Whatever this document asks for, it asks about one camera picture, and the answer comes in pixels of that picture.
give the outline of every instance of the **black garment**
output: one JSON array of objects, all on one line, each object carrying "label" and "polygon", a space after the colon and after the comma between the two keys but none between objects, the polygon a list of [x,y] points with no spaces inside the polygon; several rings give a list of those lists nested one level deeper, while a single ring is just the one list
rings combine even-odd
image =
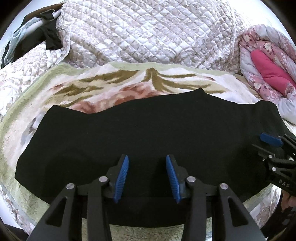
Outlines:
[{"label": "black garment", "polygon": [[64,5],[64,3],[59,3],[59,4],[54,4],[54,5],[43,7],[43,8],[40,8],[40,9],[36,10],[36,11],[33,11],[33,12],[27,14],[24,17],[21,26],[23,26],[26,22],[31,20],[33,17],[39,17],[38,15],[40,15],[42,13],[45,13],[45,12],[48,12],[48,11],[50,11],[52,9],[56,12],[59,9],[61,9],[63,5]]},{"label": "black garment", "polygon": [[19,240],[14,240],[14,241],[26,241],[27,240],[28,234],[25,233],[25,231],[23,229],[16,228],[14,226],[10,226],[8,224],[5,224],[5,227],[19,239]]},{"label": "black garment", "polygon": [[[49,9],[45,12],[42,12],[36,15],[37,18],[42,18],[44,20],[52,20],[52,21],[35,30],[32,34],[27,36],[23,41],[21,41],[16,46],[15,54],[12,62],[17,61],[20,57],[24,56],[25,53],[35,48],[38,44],[42,43],[43,41],[46,41],[46,49],[53,50],[53,49],[60,49],[63,47],[57,35],[57,30],[55,28],[57,24],[57,19],[53,20],[54,18],[53,13],[54,13],[54,10]],[[6,66],[6,64],[4,63],[4,57],[6,56],[6,53],[9,49],[9,44],[10,42],[8,42],[8,44],[6,45],[4,54],[1,59],[2,60],[1,69],[3,69]]]},{"label": "black garment", "polygon": [[62,48],[63,45],[57,35],[57,30],[55,27],[56,24],[57,19],[52,20],[48,24],[41,26],[29,36],[24,38],[15,48],[13,61],[21,58],[24,56],[24,54],[35,48],[43,41],[46,41],[46,49],[53,50]]},{"label": "black garment", "polygon": [[126,154],[130,167],[122,200],[108,204],[110,223],[172,226],[184,223],[187,203],[172,198],[166,155],[174,154],[206,184],[227,183],[246,201],[268,185],[251,144],[280,154],[260,142],[263,132],[292,135],[275,104],[236,104],[202,89],[132,100],[95,114],[53,106],[19,158],[15,178],[50,203],[67,183],[90,183]]}]

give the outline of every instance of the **fluffy blanket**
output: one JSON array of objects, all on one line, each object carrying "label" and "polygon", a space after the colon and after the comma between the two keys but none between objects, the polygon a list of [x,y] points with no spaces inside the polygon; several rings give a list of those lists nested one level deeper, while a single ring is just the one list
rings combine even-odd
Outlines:
[{"label": "fluffy blanket", "polygon": [[[239,42],[239,49],[241,73],[248,80],[250,86],[262,99],[275,103],[282,118],[296,124],[296,49],[293,44],[276,29],[265,25],[256,25],[243,34]],[[258,69],[258,65],[256,67],[252,61],[252,54],[257,50],[261,50],[276,67],[281,68],[278,73],[283,72],[281,76],[274,76],[273,80],[271,80],[272,73],[267,73],[269,84],[264,80],[266,78],[262,76],[262,70]],[[286,75],[288,81],[281,84],[281,78]]]},{"label": "fluffy blanket", "polygon": [[[74,69],[59,64],[40,77],[8,110],[0,125],[1,194],[16,220],[28,233],[48,208],[15,179],[16,163],[46,111],[54,104],[94,113],[137,98],[175,94],[203,88],[208,94],[236,103],[256,103],[259,96],[242,76],[180,65],[111,62],[95,68]],[[289,129],[295,128],[285,122]],[[244,203],[259,226],[273,213],[280,189],[269,185]],[[207,237],[211,237],[211,219]],[[113,240],[181,240],[183,226],[144,229],[111,225]],[[83,221],[86,237],[86,222]]]}]

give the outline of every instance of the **quilted comforter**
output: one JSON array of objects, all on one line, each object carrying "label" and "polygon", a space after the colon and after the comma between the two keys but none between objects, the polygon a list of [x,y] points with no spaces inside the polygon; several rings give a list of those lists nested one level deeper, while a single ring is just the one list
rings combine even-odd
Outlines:
[{"label": "quilted comforter", "polygon": [[70,50],[70,28],[59,29],[63,48],[47,50],[45,41],[0,70],[0,122],[7,110],[38,77],[64,60]]},{"label": "quilted comforter", "polygon": [[70,0],[57,26],[69,23],[75,67],[157,62],[231,73],[249,27],[224,0]]}]

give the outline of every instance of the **pink floral blanket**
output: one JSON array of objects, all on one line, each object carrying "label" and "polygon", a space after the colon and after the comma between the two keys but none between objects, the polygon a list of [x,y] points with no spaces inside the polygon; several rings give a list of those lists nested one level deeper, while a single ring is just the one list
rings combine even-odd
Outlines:
[{"label": "pink floral blanket", "polygon": [[241,73],[250,86],[262,99],[275,103],[282,118],[296,124],[296,89],[293,84],[287,83],[281,94],[264,81],[251,59],[251,52],[260,49],[296,81],[296,50],[290,40],[272,27],[256,25],[243,34],[239,49]]}]

